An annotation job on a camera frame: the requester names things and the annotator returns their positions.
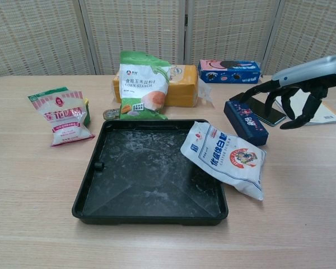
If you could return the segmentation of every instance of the phone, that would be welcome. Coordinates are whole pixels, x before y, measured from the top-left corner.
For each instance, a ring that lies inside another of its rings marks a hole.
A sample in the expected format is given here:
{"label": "phone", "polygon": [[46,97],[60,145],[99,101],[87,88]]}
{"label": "phone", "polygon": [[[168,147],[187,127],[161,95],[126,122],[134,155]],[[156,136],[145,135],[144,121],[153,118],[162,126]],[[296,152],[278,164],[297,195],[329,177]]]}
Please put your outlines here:
{"label": "phone", "polygon": [[[243,92],[235,95],[234,97],[230,98],[229,100],[237,100],[239,101],[243,96]],[[280,111],[272,108],[270,115],[267,117],[264,112],[265,104],[258,101],[255,98],[250,97],[246,101],[247,105],[253,111],[253,113],[262,121],[270,126],[276,126],[279,122],[283,121],[286,118],[286,115],[281,113]]]}

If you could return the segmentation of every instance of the corn starch bag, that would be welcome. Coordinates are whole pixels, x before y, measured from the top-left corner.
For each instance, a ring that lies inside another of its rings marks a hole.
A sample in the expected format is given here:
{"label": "corn starch bag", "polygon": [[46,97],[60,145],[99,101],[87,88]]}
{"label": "corn starch bag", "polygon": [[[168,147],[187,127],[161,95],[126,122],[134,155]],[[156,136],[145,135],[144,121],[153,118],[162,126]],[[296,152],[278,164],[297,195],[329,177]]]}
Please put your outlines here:
{"label": "corn starch bag", "polygon": [[265,151],[207,122],[195,122],[181,153],[216,179],[255,199],[264,198],[261,168]]}
{"label": "corn starch bag", "polygon": [[159,113],[167,94],[170,66],[143,52],[121,52],[120,119],[166,119]]}
{"label": "corn starch bag", "polygon": [[51,146],[94,137],[83,125],[87,111],[80,91],[62,87],[31,95],[29,99],[52,125],[54,140]]}

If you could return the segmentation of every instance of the cheese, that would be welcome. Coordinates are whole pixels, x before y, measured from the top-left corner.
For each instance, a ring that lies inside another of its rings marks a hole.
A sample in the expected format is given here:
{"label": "cheese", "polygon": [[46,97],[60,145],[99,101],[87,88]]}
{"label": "cheese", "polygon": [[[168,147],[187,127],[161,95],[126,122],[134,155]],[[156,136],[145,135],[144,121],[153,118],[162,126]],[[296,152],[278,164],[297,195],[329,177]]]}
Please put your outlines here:
{"label": "cheese", "polygon": [[[121,103],[119,94],[119,76],[113,79],[113,88],[117,102]],[[198,73],[195,66],[172,65],[170,82],[164,105],[191,108],[198,99]]]}

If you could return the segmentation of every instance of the oreo box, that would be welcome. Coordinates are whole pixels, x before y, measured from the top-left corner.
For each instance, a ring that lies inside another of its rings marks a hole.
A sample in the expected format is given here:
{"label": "oreo box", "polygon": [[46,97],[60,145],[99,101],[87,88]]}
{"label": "oreo box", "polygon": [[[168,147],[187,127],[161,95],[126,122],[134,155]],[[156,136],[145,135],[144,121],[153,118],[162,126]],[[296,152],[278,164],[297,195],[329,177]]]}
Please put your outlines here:
{"label": "oreo box", "polygon": [[254,61],[200,60],[198,73],[206,83],[256,84],[261,70]]}
{"label": "oreo box", "polygon": [[224,113],[239,137],[255,146],[262,146],[267,143],[268,131],[247,104],[239,101],[227,101],[225,102]]}

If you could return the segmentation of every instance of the black plastic tray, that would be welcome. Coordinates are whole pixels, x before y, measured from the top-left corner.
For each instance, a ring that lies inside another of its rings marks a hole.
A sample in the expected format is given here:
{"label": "black plastic tray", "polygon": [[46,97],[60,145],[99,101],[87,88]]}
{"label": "black plastic tray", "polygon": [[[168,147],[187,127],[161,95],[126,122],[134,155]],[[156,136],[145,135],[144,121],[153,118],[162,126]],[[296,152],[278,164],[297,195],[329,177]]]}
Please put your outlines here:
{"label": "black plastic tray", "polygon": [[180,152],[193,123],[104,122],[72,214],[88,224],[217,225],[225,219],[221,183]]}

